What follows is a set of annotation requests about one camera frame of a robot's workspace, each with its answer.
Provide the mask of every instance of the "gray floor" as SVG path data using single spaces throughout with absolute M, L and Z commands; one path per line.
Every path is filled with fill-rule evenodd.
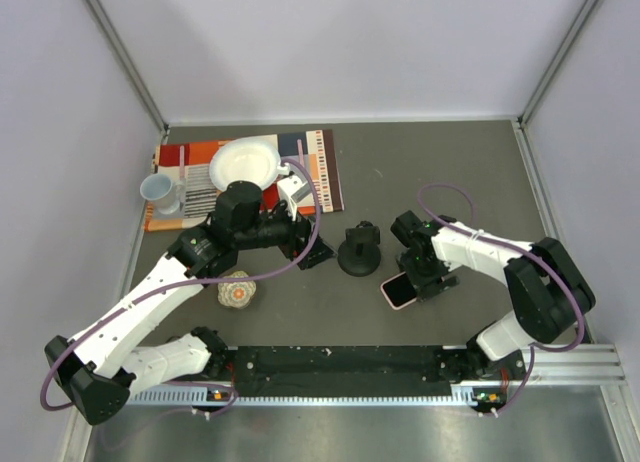
M 166 408 L 125 409 L 110 446 Z M 87 462 L 622 462 L 597 388 L 530 388 L 498 420 L 465 408 L 237 408 L 207 423 L 173 414 Z
M 259 284 L 245 310 L 222 308 L 210 287 L 171 314 L 149 337 L 162 343 L 198 325 L 218 329 L 230 345 L 460 344 L 509 308 L 506 290 L 470 271 L 462 284 L 424 304 L 395 312 L 378 286 L 396 272 L 400 244 L 393 219 L 418 211 L 418 188 L 445 181 L 467 188 L 478 227 L 508 238 L 543 236 L 533 195 L 508 122 L 346 124 L 333 127 L 346 203 L 323 218 L 322 236 L 337 246 L 362 219 L 382 230 L 383 263 L 370 277 L 343 274 L 335 261 Z M 172 129 L 170 142 L 297 130 L 294 126 Z M 439 212 L 468 220 L 465 202 L 429 194 Z M 146 234 L 134 283 L 177 233 Z M 243 254 L 238 265 L 261 273 L 285 260 L 277 250 Z M 99 430 L 112 443 L 136 433 L 166 408 L 125 408 Z M 115 453 L 95 435 L 87 461 L 461 461 L 621 460 L 597 388 L 529 388 L 498 420 L 462 408 L 237 408 L 210 423 L 174 414 Z
M 322 219 L 322 237 L 334 247 L 344 229 L 363 219 L 380 226 L 383 261 L 373 275 L 344 274 L 335 260 L 261 282 L 251 305 L 221 307 L 209 287 L 171 314 L 148 343 L 163 343 L 198 325 L 218 329 L 230 345 L 461 344 L 509 309 L 504 287 L 461 270 L 461 285 L 438 298 L 393 311 L 379 285 L 397 273 L 401 245 L 389 231 L 428 182 L 465 187 L 478 208 L 478 228 L 507 238 L 538 240 L 544 233 L 511 124 L 504 122 L 335 125 L 336 155 L 346 210 Z M 300 126 L 174 128 L 169 143 L 299 130 Z M 428 196 L 442 214 L 469 220 L 466 202 L 444 190 Z M 151 269 L 177 232 L 144 236 L 134 277 Z M 245 252 L 237 268 L 258 274 L 283 265 L 277 249 Z

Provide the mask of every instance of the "gray table surface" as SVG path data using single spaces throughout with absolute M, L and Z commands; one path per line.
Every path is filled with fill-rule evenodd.
M 209 287 L 176 309 L 152 333 L 164 343 L 196 326 L 219 330 L 229 345 L 463 344 L 510 310 L 498 282 L 461 269 L 461 285 L 431 301 L 393 311 L 379 285 L 397 273 L 402 249 L 389 228 L 408 209 L 420 214 L 416 192 L 428 182 L 466 188 L 478 206 L 477 228 L 534 241 L 543 229 L 522 158 L 508 121 L 172 128 L 169 143 L 332 128 L 346 210 L 322 217 L 321 236 L 337 248 L 344 230 L 361 220 L 380 227 L 383 254 L 371 276 L 353 278 L 336 260 L 297 268 L 258 283 L 251 305 L 222 307 Z M 437 212 L 469 222 L 459 195 L 435 190 L 427 201 Z M 134 275 L 137 283 L 178 232 L 145 234 Z M 236 269 L 259 274 L 285 264 L 277 249 L 241 253 Z

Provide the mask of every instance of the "black phone stand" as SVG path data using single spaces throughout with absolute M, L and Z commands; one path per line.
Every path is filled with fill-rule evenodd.
M 338 249 L 340 268 L 353 277 L 370 275 L 380 266 L 380 229 L 371 222 L 360 222 L 345 230 L 347 240 Z

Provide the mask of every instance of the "white mug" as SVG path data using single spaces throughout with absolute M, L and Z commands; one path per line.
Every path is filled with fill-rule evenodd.
M 174 182 L 166 174 L 151 174 L 140 184 L 140 195 L 161 214 L 172 214 L 180 208 L 178 190 L 183 186 L 183 183 Z

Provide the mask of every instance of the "metal floor panel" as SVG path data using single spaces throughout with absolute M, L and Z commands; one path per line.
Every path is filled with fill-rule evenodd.
M 116 444 L 166 407 L 127 407 L 98 430 Z M 597 387 L 531 388 L 499 419 L 458 407 L 237 407 L 173 414 L 116 452 L 94 431 L 86 462 L 617 462 Z

